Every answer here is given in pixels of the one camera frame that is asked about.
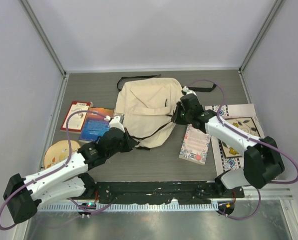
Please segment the cream canvas backpack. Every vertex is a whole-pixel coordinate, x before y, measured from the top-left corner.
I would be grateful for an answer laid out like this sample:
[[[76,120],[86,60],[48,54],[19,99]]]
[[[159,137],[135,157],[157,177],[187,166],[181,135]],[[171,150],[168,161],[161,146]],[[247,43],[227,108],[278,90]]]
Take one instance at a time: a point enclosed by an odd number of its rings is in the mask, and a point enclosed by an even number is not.
[[[117,83],[115,114],[123,115],[123,126],[139,141],[138,149],[161,146],[171,135],[175,123],[171,117],[183,95],[176,79],[160,75],[122,77]],[[196,93],[212,92],[212,87],[191,87]]]

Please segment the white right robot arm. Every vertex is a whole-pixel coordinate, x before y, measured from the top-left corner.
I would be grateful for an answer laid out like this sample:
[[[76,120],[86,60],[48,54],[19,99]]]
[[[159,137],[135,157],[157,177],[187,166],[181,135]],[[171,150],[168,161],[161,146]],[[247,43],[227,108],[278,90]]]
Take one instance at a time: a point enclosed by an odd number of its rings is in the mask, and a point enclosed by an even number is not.
[[[215,111],[204,109],[193,93],[180,98],[172,121],[187,127],[180,158],[202,163],[209,141],[215,137],[221,143],[222,156],[239,156],[244,160],[242,167],[225,170],[215,178],[213,191],[219,197],[227,197],[237,187],[261,189],[285,170],[273,138],[261,138],[252,129],[246,132],[244,121],[228,122]]]

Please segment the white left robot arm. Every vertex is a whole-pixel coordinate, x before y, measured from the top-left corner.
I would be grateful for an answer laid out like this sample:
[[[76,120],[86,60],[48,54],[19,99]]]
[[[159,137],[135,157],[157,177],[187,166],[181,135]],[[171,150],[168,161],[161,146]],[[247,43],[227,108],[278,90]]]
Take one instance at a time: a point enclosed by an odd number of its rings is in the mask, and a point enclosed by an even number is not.
[[[97,186],[88,171],[116,153],[131,151],[136,145],[138,141],[126,129],[114,127],[52,167],[25,177],[13,175],[3,194],[13,222],[19,224],[30,219],[40,207],[52,202],[72,197],[91,199]]]

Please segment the blue orange paperback book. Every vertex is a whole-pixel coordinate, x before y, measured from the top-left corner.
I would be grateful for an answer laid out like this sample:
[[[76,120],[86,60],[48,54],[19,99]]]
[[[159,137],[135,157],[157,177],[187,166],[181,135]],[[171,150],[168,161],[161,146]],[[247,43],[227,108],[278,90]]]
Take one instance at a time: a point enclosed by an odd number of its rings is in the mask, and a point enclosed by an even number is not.
[[[91,107],[89,111],[98,112],[104,117],[113,117],[114,114],[114,109],[111,108]],[[78,139],[80,142],[94,142],[109,130],[109,123],[104,120],[104,117],[93,113],[81,112],[81,114],[86,114],[86,118]]]

